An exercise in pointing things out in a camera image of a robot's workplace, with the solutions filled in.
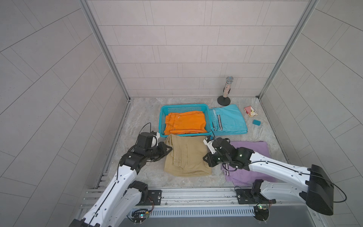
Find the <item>orange pants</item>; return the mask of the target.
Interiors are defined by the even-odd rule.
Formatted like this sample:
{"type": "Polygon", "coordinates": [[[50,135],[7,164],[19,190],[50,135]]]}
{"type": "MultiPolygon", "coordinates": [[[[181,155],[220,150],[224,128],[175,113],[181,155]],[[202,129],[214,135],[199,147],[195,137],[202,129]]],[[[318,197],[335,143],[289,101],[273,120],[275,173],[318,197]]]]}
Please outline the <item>orange pants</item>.
{"type": "Polygon", "coordinates": [[[170,113],[165,117],[165,135],[207,133],[206,118],[202,111],[170,113]]]}

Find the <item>khaki pants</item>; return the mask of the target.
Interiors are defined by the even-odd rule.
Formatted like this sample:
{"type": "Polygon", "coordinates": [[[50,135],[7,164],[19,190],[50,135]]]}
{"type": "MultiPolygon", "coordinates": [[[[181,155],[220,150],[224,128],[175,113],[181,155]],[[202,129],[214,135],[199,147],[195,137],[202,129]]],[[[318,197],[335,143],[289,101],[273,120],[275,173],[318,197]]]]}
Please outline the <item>khaki pants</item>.
{"type": "Polygon", "coordinates": [[[209,152],[205,136],[169,135],[165,141],[173,150],[166,156],[164,171],[178,177],[201,177],[212,174],[203,158],[209,152]]]}

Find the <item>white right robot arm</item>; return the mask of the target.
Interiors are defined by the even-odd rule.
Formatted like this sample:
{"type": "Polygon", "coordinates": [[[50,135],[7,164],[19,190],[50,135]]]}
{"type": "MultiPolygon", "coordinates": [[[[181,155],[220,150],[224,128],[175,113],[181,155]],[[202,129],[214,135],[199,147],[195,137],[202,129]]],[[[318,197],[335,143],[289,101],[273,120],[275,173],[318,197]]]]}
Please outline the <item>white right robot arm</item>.
{"type": "Polygon", "coordinates": [[[203,160],[210,167],[220,165],[226,174],[238,175],[234,190],[239,204],[252,205],[256,215],[277,201],[303,202],[320,214],[334,213],[334,184],[322,167],[296,166],[274,160],[266,142],[230,141],[208,136],[209,149],[203,160]]]}

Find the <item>teal pants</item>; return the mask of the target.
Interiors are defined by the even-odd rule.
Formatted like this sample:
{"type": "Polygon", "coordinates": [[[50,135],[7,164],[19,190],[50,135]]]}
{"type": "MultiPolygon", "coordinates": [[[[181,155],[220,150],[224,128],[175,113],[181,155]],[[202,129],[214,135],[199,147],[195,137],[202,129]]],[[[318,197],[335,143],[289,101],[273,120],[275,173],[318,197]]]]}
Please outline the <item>teal pants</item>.
{"type": "Polygon", "coordinates": [[[212,131],[216,136],[241,135],[248,128],[237,105],[218,107],[209,110],[212,121],[212,131]]]}

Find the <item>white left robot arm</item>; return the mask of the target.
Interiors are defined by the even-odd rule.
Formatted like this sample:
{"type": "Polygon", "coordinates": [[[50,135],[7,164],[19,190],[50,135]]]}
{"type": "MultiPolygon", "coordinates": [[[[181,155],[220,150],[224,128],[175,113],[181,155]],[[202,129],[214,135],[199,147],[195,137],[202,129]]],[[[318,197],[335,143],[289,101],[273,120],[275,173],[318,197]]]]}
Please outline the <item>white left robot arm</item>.
{"type": "Polygon", "coordinates": [[[134,145],[119,162],[117,171],[107,188],[83,216],[74,219],[71,227],[118,227],[139,203],[148,199],[146,183],[136,181],[136,176],[147,162],[156,162],[173,150],[164,142],[154,146],[134,145]]]}

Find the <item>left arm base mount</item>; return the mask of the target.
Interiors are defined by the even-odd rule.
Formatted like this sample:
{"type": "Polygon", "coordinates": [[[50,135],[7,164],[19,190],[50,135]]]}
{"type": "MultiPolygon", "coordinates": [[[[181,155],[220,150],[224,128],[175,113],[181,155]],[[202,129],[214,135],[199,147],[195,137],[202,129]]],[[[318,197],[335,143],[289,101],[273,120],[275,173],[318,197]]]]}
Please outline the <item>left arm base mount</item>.
{"type": "Polygon", "coordinates": [[[145,201],[141,201],[137,206],[159,206],[162,199],[162,190],[149,190],[145,201]]]}

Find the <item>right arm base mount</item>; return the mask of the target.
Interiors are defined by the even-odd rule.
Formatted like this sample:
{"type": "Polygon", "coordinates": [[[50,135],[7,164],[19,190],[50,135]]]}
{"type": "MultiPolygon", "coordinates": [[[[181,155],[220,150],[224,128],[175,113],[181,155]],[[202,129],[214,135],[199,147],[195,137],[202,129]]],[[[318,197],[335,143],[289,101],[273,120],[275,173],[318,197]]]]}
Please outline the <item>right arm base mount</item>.
{"type": "Polygon", "coordinates": [[[266,199],[260,192],[254,191],[250,188],[235,187],[236,197],[238,204],[268,204],[269,200],[266,199]]]}

